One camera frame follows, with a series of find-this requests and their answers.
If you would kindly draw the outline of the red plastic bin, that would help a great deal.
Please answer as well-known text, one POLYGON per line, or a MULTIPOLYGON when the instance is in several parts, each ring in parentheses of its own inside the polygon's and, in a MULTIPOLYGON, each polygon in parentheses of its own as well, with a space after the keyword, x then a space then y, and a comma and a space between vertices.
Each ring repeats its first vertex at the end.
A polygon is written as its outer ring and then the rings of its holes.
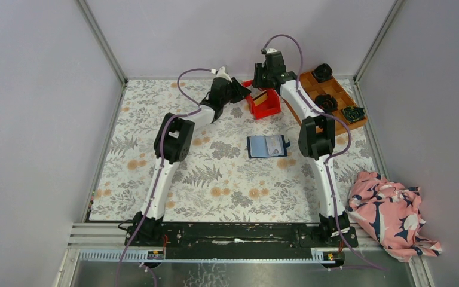
POLYGON ((277 92, 273 89, 259 89, 253 88, 253 81, 243 81, 242 85, 249 89, 251 93, 246 96, 245 100, 249 106, 249 111, 256 120, 263 119, 272 115, 281 113, 280 99, 277 92), (254 106, 252 99, 262 93, 263 91, 267 92, 268 99, 259 106, 254 106))

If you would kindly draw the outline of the navy blue card holder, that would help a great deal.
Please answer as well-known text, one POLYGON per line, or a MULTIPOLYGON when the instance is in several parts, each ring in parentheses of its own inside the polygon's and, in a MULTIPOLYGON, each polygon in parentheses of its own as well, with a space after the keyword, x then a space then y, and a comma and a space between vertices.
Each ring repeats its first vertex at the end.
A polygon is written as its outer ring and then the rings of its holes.
POLYGON ((291 146, 290 140, 284 135, 248 136, 246 140, 250 159, 287 157, 287 150, 291 146))

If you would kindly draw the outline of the silver credit card with chip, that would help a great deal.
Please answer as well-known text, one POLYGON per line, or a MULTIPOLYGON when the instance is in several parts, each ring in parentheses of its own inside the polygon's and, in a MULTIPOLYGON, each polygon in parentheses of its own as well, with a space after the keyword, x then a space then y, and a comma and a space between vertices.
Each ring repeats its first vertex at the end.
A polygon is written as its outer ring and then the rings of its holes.
POLYGON ((267 153, 270 157, 278 157, 284 155, 282 135, 266 136, 265 143, 267 146, 267 153))

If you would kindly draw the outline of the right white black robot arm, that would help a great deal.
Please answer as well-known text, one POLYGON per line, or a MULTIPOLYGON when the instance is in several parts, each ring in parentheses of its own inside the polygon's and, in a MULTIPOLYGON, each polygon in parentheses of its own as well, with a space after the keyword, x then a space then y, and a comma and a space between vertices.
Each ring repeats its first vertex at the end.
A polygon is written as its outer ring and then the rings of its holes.
POLYGON ((294 72, 287 71, 283 55, 273 48, 263 48, 264 63, 255 65, 254 88, 272 88, 300 121, 298 147, 313 161, 320 218, 320 241, 334 246, 350 229, 348 215, 335 183, 333 152, 335 117, 323 112, 305 92, 294 72))

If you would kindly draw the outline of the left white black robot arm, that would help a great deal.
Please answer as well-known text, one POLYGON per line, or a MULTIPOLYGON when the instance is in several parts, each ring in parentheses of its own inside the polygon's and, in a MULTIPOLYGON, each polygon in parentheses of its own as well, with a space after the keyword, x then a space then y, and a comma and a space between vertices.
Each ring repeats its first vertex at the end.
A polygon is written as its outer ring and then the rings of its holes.
POLYGON ((220 118, 225 105, 238 103, 250 95, 250 90, 235 78, 216 77, 210 90, 197 107, 186 114, 168 113, 154 141, 156 156, 151 186, 135 218, 139 238, 148 246, 161 240, 160 225, 164 217, 167 193, 173 176, 190 150, 195 129, 205 127, 220 118))

